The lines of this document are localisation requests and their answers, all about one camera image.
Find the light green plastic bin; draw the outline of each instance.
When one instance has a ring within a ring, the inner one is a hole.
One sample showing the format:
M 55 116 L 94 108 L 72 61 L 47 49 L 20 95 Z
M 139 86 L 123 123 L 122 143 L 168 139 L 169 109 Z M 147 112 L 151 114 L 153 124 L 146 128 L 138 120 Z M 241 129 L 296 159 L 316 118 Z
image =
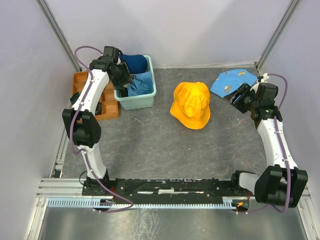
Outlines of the light green plastic bin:
M 139 95 L 139 96 L 126 96 L 121 97 L 119 90 L 114 90 L 114 98 L 117 100 L 124 110 L 131 109 L 142 109 L 152 107 L 154 105 L 155 95 L 157 93 L 156 82 L 154 69 L 152 67 L 151 58 L 147 55 L 144 55 L 145 59 L 148 62 L 147 72 L 151 71 L 152 82 L 153 82 L 153 92 L 149 94 Z

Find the black wire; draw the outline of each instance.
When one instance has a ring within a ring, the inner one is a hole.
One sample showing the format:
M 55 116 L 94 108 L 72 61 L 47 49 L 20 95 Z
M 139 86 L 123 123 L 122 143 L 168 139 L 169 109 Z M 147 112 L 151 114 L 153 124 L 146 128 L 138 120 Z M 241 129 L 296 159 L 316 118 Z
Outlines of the black wire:
M 80 174 L 80 176 L 79 176 L 79 183 L 83 186 L 84 184 L 80 181 L 80 178 L 82 177 L 82 175 L 84 174 L 84 173 L 87 173 L 87 171 L 83 171 L 81 174 Z

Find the light blue cloth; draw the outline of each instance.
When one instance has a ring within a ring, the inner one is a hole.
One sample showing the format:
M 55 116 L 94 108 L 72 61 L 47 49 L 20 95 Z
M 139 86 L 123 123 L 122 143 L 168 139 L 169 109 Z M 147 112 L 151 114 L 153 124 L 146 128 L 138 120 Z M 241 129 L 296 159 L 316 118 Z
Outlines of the light blue cloth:
M 132 83 L 128 86 L 128 97 L 151 94 L 154 91 L 151 71 L 135 74 Z
M 234 69 L 220 73 L 210 91 L 224 98 L 236 91 L 243 83 L 252 86 L 256 81 L 257 77 L 247 70 Z

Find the blue cloth with yellow pattern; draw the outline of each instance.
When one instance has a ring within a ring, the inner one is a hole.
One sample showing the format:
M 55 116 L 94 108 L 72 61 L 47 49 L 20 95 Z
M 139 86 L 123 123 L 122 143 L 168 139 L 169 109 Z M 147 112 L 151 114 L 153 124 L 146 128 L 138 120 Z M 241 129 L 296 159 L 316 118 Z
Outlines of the blue cloth with yellow pattern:
M 220 73 L 210 91 L 224 98 L 236 91 L 243 83 L 252 86 L 256 81 L 257 77 L 247 70 L 234 69 Z

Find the wooden compartment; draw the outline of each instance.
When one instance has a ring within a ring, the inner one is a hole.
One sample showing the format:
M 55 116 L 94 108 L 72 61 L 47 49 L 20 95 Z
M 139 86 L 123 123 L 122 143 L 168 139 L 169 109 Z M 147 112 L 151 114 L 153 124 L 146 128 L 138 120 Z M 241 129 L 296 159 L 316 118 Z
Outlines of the wooden compartment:
M 87 79 L 87 71 L 76 72 L 73 74 L 72 95 L 77 92 L 81 92 L 84 89 Z M 105 86 L 100 97 L 100 102 L 102 114 L 95 116 L 98 121 L 114 119 L 120 116 L 118 102 L 115 100 L 114 87 L 111 81 L 109 81 L 109 83 Z

